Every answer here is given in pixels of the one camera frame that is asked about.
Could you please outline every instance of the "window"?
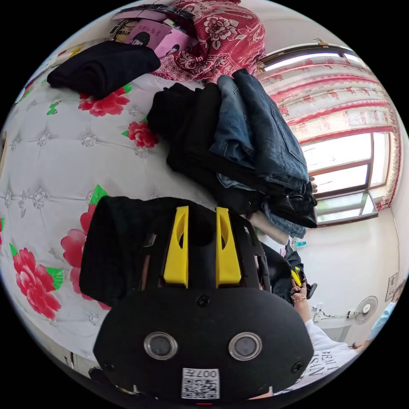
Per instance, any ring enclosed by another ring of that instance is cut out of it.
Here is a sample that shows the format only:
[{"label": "window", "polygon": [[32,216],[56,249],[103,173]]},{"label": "window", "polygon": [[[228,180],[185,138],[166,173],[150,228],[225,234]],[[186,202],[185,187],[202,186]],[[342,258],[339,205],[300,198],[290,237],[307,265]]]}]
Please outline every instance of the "window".
[{"label": "window", "polygon": [[328,198],[385,185],[389,133],[364,133],[302,145],[316,198]]},{"label": "window", "polygon": [[317,185],[319,227],[377,216],[369,191],[386,184],[391,137],[364,133],[301,146]]},{"label": "window", "polygon": [[357,222],[376,216],[376,206],[368,192],[324,199],[317,204],[317,221],[322,227]]},{"label": "window", "polygon": [[271,71],[272,69],[275,68],[280,68],[280,67],[284,67],[286,65],[290,65],[290,64],[294,64],[298,61],[304,61],[307,58],[311,58],[311,57],[339,57],[340,55],[334,52],[321,52],[321,53],[315,53],[315,54],[304,54],[304,55],[300,55],[298,57],[292,57],[292,58],[288,58],[284,61],[280,61],[278,63],[275,64],[271,64],[268,65],[267,67],[265,67],[265,71]]},{"label": "window", "polygon": [[351,49],[314,43],[274,52],[260,61],[259,70],[271,71],[312,57],[344,57],[368,67]]}]

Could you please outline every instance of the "yellow tool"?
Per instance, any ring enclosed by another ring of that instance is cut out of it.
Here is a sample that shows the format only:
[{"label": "yellow tool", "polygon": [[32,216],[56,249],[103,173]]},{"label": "yellow tool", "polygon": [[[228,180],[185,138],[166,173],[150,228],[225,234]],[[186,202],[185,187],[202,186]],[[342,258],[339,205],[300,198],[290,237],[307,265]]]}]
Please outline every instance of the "yellow tool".
[{"label": "yellow tool", "polygon": [[300,272],[300,268],[299,268],[299,267],[296,267],[296,268],[295,268],[295,271],[294,271],[294,270],[291,270],[291,277],[293,278],[293,280],[295,281],[295,283],[297,284],[297,286],[298,286],[298,287],[301,287],[302,284],[301,284],[300,277],[299,277],[299,275],[298,275],[299,272]]}]

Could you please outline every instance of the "cardboard box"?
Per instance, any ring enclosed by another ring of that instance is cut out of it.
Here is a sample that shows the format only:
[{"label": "cardboard box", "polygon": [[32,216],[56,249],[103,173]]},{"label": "cardboard box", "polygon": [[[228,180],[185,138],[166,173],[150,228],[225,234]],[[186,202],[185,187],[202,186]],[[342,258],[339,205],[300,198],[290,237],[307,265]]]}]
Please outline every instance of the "cardboard box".
[{"label": "cardboard box", "polygon": [[197,40],[166,24],[142,19],[129,33],[125,43],[147,46],[154,50],[158,58],[162,58],[193,48]]}]

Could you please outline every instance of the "white t-shirt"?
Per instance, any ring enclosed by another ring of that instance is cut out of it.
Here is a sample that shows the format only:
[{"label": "white t-shirt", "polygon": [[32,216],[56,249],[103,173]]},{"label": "white t-shirt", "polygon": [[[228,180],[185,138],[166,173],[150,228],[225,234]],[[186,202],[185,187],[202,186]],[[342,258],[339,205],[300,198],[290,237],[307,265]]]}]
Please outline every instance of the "white t-shirt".
[{"label": "white t-shirt", "polygon": [[312,320],[307,321],[305,325],[314,348],[314,355],[299,380],[283,391],[274,392],[274,395],[302,388],[323,378],[357,355],[355,350],[350,349],[344,342],[331,340],[321,328],[314,325]]}]

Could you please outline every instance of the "curtain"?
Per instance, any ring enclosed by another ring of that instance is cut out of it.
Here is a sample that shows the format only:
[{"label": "curtain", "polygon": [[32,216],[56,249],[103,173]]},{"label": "curtain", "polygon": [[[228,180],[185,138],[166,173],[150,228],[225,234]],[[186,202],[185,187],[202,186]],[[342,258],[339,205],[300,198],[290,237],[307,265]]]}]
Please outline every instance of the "curtain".
[{"label": "curtain", "polygon": [[399,177],[400,132],[392,102],[366,66],[342,57],[306,56],[256,75],[301,145],[369,132],[391,132],[387,192],[392,203]]}]

